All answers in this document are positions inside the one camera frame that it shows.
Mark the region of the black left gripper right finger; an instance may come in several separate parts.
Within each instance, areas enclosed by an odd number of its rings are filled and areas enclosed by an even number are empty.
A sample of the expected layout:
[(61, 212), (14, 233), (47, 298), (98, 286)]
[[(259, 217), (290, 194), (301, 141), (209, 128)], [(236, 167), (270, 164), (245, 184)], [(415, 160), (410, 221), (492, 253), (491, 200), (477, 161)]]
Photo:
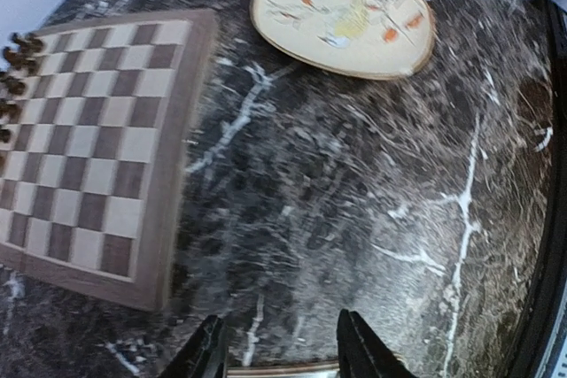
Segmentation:
[(340, 377), (416, 378), (355, 311), (340, 311), (337, 342)]

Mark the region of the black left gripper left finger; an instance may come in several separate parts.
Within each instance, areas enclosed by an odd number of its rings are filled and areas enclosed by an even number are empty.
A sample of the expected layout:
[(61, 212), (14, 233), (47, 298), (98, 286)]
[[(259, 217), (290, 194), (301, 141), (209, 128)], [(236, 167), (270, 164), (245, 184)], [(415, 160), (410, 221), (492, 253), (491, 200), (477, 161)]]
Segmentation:
[(159, 378), (225, 378), (227, 329), (217, 315), (207, 316)]

